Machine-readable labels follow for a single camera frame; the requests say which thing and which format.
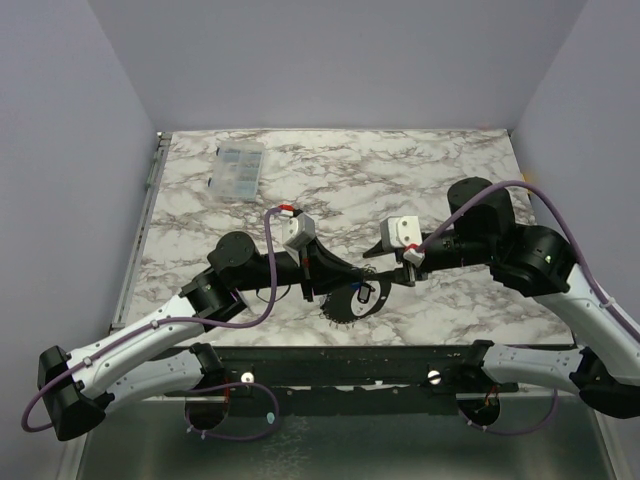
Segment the gray wall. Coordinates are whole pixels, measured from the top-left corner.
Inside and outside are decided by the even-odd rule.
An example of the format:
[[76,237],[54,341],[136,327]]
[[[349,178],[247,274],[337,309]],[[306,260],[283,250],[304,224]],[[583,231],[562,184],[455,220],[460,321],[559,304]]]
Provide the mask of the gray wall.
[[89,0],[160,130],[515,127],[584,0]]
[[[596,278],[638,320],[639,25],[638,0],[590,0],[513,135],[518,161],[556,201]],[[640,422],[619,431],[640,478]]]
[[0,69],[0,476],[40,480],[62,445],[19,426],[38,355],[106,333],[156,138],[85,0],[2,2]]

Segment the black cable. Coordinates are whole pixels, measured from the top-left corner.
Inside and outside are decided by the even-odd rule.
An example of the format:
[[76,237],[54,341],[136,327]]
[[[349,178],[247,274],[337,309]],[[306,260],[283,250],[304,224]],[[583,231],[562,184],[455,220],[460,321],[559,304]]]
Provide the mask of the black cable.
[[[289,293],[289,291],[291,290],[291,285],[287,285],[287,289],[285,290],[285,292],[280,295],[278,298],[276,298],[276,302],[279,302],[280,300],[282,300],[284,297],[287,296],[287,293]],[[258,292],[260,290],[256,290],[256,297],[258,297],[260,300],[262,300],[264,303],[269,303],[269,300],[265,300],[264,298],[262,298]]]

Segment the table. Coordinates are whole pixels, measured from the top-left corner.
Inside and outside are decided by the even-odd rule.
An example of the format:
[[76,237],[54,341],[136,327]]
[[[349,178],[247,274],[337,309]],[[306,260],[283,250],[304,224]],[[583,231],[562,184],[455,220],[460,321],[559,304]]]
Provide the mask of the table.
[[[220,142],[258,141],[267,156],[255,203],[219,203],[207,190]],[[316,220],[320,241],[357,265],[395,267],[392,258],[363,261],[392,215],[419,215],[423,231],[449,215],[446,192],[468,176],[521,179],[509,137],[492,131],[244,130],[173,134],[126,316],[127,324],[162,305],[207,266],[207,254],[232,230],[248,232],[266,252],[262,215],[290,203]],[[534,222],[527,192],[511,192],[516,219]],[[274,235],[276,248],[280,235]],[[252,292],[254,319],[264,303]],[[378,314],[351,326],[320,317],[299,287],[260,327],[215,329],[217,345],[417,345],[496,342],[571,343],[568,328],[531,299],[494,282],[485,267],[436,272],[415,288],[394,286]]]

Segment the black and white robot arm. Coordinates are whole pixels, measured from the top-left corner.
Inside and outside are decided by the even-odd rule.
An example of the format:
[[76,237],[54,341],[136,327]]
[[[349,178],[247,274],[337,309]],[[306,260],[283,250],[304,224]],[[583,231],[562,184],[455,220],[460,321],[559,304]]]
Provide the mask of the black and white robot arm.
[[[357,268],[332,255],[316,238],[313,220],[301,211],[285,211],[285,251],[271,251],[273,263],[246,233],[225,235],[207,257],[211,266],[147,317],[68,353],[59,347],[43,352],[38,387],[58,438],[81,435],[132,401],[225,383],[225,368],[210,345],[194,344],[177,353],[170,347],[215,326],[242,328],[226,323],[246,308],[238,292],[274,287],[268,315],[276,285],[300,285],[311,301],[345,285],[386,281],[414,286],[433,271],[480,264],[489,266],[496,281],[557,314],[585,346],[554,351],[477,341],[460,378],[449,382],[467,384],[464,376],[471,371],[485,379],[483,385],[540,385],[577,394],[611,416],[640,415],[640,329],[616,306],[628,322],[623,328],[610,305],[602,304],[561,235],[515,222],[504,188],[466,206],[488,186],[472,178],[449,189],[454,216],[465,208],[452,230],[422,233],[413,216],[382,222],[381,241],[363,256],[395,254],[401,267],[387,272]],[[430,243],[426,252],[420,248],[425,243]],[[52,379],[65,372],[68,378],[51,387]],[[28,425],[25,413],[23,427]]]

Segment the clear plastic container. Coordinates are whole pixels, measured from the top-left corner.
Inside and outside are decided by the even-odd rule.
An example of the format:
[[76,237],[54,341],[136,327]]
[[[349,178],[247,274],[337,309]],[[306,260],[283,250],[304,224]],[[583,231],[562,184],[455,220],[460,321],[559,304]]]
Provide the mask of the clear plastic container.
[[258,142],[222,142],[213,161],[209,188],[221,199],[255,201],[265,146]]

